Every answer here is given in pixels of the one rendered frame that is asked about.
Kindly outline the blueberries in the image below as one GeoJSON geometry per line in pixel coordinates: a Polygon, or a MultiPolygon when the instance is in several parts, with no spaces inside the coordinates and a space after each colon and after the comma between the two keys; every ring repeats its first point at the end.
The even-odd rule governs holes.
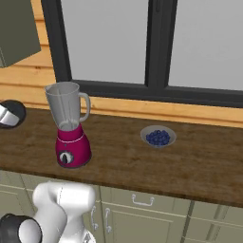
{"type": "Polygon", "coordinates": [[[165,130],[154,130],[146,135],[146,140],[156,146],[163,146],[169,143],[170,136],[165,130]]]}

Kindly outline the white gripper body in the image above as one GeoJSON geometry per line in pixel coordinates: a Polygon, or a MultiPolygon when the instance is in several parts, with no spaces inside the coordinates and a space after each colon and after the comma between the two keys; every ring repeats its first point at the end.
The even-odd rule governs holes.
{"type": "Polygon", "coordinates": [[[15,126],[18,122],[19,118],[0,104],[0,123],[7,126],[15,126]]]}

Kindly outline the grey bowl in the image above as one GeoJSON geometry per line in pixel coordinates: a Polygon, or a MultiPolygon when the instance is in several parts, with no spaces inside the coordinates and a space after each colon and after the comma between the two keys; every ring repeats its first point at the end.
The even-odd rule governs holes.
{"type": "Polygon", "coordinates": [[[170,128],[168,128],[168,127],[165,127],[165,126],[161,126],[161,125],[150,125],[150,126],[147,126],[147,127],[143,128],[143,129],[140,131],[140,137],[141,137],[141,139],[142,139],[145,143],[149,144],[150,146],[152,146],[152,147],[154,147],[154,148],[162,148],[162,147],[166,147],[166,146],[172,145],[172,144],[176,141],[176,139],[177,139],[177,135],[176,135],[176,133],[175,133],[172,129],[170,129],[170,128]],[[166,144],[166,145],[163,145],[163,146],[156,146],[156,145],[152,145],[152,144],[150,144],[150,143],[146,140],[146,135],[149,134],[149,133],[151,133],[151,132],[154,131],[154,130],[165,130],[165,131],[169,134],[169,136],[170,136],[170,141],[169,141],[169,143],[166,144]]]}

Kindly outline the olive wall cupboard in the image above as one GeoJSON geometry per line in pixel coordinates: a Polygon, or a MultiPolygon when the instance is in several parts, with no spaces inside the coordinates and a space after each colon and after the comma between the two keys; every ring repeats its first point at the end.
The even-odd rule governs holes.
{"type": "Polygon", "coordinates": [[[30,0],[0,0],[0,68],[41,50],[30,0]]]}

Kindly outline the magenta blender with clear jar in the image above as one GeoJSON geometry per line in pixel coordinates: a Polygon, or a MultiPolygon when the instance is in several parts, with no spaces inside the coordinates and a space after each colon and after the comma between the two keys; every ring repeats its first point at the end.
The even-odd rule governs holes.
{"type": "Polygon", "coordinates": [[[55,151],[57,162],[64,168],[86,165],[91,157],[89,140],[82,128],[91,108],[90,98],[72,82],[60,82],[45,87],[49,108],[57,125],[55,151]]]}

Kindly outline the olive cupboard door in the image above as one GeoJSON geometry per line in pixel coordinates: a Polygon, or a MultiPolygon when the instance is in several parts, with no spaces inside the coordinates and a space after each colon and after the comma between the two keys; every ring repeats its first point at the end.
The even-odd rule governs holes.
{"type": "Polygon", "coordinates": [[[90,212],[84,214],[84,225],[85,227],[94,235],[97,243],[103,243],[104,237],[103,237],[103,216],[102,216],[102,209],[101,209],[101,202],[97,201],[95,203],[96,206],[96,212],[94,214],[95,222],[99,224],[99,228],[97,231],[93,231],[93,228],[91,226],[91,220],[90,220],[90,212]]]}
{"type": "Polygon", "coordinates": [[[34,216],[34,209],[25,189],[0,185],[0,216],[5,214],[34,216]]]}
{"type": "Polygon", "coordinates": [[[103,203],[105,243],[180,243],[186,217],[103,203]],[[112,232],[105,229],[105,208],[111,210],[112,232]]]}

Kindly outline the dark window frame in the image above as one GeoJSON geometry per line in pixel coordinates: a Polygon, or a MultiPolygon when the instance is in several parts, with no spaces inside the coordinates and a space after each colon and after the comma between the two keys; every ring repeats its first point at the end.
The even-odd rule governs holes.
{"type": "Polygon", "coordinates": [[[149,0],[145,71],[140,84],[76,79],[71,71],[61,0],[41,0],[55,78],[91,96],[243,108],[243,91],[169,85],[178,0],[149,0]]]}

